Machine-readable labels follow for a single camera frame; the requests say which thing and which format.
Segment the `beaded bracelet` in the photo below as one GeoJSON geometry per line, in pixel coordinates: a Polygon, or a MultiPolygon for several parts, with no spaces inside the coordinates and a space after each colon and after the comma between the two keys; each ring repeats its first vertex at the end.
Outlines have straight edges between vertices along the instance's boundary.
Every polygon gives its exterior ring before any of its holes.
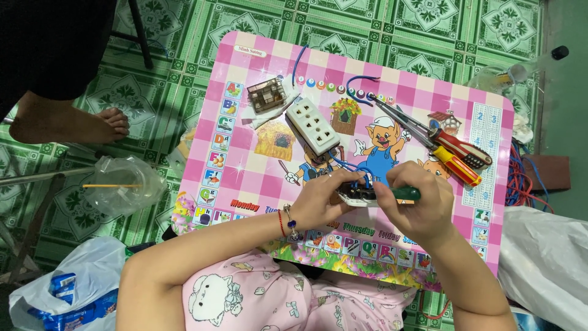
{"type": "Polygon", "coordinates": [[[286,214],[288,215],[288,227],[292,230],[292,233],[290,234],[290,238],[292,240],[302,240],[302,234],[298,231],[296,231],[294,229],[294,227],[296,226],[296,221],[292,219],[292,216],[290,216],[290,205],[289,204],[284,204],[284,211],[286,212],[286,214]]]}

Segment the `wall socket housing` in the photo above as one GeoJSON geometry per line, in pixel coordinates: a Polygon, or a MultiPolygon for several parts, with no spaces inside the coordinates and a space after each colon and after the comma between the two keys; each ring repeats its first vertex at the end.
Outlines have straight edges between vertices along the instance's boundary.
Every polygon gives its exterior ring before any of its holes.
{"type": "Polygon", "coordinates": [[[339,145],[339,134],[333,130],[308,98],[288,107],[286,116],[316,156],[327,153],[331,148],[339,145]]]}

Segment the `white plastic bag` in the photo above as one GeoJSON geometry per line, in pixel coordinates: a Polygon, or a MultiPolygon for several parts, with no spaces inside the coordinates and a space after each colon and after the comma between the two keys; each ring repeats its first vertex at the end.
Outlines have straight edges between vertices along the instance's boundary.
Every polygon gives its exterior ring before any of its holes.
{"type": "MultiPolygon", "coordinates": [[[[111,290],[118,289],[122,266],[125,263],[125,245],[114,237],[90,239],[59,264],[54,272],[46,274],[10,294],[10,317],[15,327],[26,331],[45,330],[43,322],[27,313],[34,307],[52,315],[78,310],[94,302],[111,290]],[[75,273],[76,285],[70,305],[49,292],[53,276],[75,273]]],[[[114,314],[96,319],[76,328],[76,331],[114,331],[114,314]]]]}
{"type": "Polygon", "coordinates": [[[566,331],[586,330],[588,223],[506,207],[498,280],[506,295],[566,331]]]}

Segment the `red string bracelet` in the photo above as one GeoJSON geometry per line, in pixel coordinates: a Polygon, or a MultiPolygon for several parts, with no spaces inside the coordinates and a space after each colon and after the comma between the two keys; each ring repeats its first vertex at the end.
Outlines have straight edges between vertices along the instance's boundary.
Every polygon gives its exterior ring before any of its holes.
{"type": "Polygon", "coordinates": [[[282,225],[282,213],[280,213],[280,210],[279,209],[278,209],[278,217],[280,218],[280,230],[282,231],[282,235],[285,238],[286,237],[286,233],[284,232],[284,226],[282,225]]]}

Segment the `green tile floor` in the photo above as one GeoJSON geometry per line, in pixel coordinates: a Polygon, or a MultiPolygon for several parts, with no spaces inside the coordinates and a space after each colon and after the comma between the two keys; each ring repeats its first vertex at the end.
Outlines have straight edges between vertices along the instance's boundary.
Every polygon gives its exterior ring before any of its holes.
{"type": "MultiPolygon", "coordinates": [[[[169,154],[186,126],[197,121],[218,43],[227,29],[250,32],[326,52],[462,84],[489,64],[508,66],[532,59],[541,50],[540,0],[139,0],[155,68],[143,66],[128,41],[111,38],[98,76],[75,105],[92,113],[112,105],[129,116],[131,133],[109,151],[152,162],[168,180],[161,202],[124,217],[107,217],[84,202],[80,184],[88,176],[68,177],[57,194],[32,252],[52,270],[79,243],[115,236],[125,244],[160,241],[171,216],[180,178],[169,168],[169,154]]],[[[126,0],[114,28],[134,33],[126,0]]],[[[534,123],[537,84],[517,91],[514,106],[534,123]]],[[[0,176],[91,166],[94,160],[66,153],[57,144],[25,145],[0,125],[0,176]]],[[[48,182],[0,188],[0,217],[21,239],[48,182]]],[[[0,246],[0,271],[11,255],[0,246]]],[[[437,315],[445,296],[426,293],[423,311],[437,315]]],[[[408,309],[406,330],[453,330],[451,307],[439,320],[419,311],[420,295],[408,309]]]]}

